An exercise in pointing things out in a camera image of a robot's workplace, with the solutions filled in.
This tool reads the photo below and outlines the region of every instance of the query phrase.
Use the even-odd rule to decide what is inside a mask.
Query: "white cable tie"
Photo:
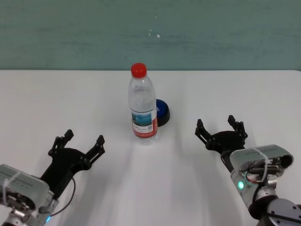
[[[264,159],[265,159],[264,174],[263,174],[263,176],[261,178],[261,181],[260,181],[260,182],[262,182],[262,181],[264,181],[264,179],[265,179],[265,177],[267,175],[267,172],[268,172],[269,159],[268,159],[268,157],[262,151],[259,151],[256,147],[254,147],[253,149],[255,151],[257,151],[259,154],[261,154],[264,157]]]
[[[21,171],[18,171],[15,175],[13,175],[10,179],[5,178],[3,186],[2,186],[2,194],[3,194],[3,204],[4,206],[8,206],[8,203],[6,202],[6,188],[7,186],[16,179],[21,174]]]

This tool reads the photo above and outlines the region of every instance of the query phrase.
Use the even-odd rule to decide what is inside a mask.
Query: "red bottle cap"
[[[146,76],[146,66],[143,63],[133,64],[131,67],[132,76],[134,78],[143,78]]]

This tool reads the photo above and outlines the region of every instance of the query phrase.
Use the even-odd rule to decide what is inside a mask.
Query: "plastic water bottle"
[[[128,104],[132,112],[134,134],[143,141],[150,141],[158,131],[155,89],[144,64],[132,65],[131,72]]]

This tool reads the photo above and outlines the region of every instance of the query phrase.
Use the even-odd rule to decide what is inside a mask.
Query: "blue led light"
[[[51,218],[51,216],[49,216],[49,217],[46,219],[46,223],[48,223],[48,221],[50,221],[50,218]]]
[[[241,189],[243,189],[244,188],[244,183],[242,182],[242,181],[239,181],[238,182],[238,188],[241,190]]]

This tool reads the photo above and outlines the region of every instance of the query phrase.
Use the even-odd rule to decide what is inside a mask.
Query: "green led light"
[[[244,188],[244,183],[242,182],[242,181],[239,181],[239,183],[238,183],[238,188],[239,189],[243,189]]]

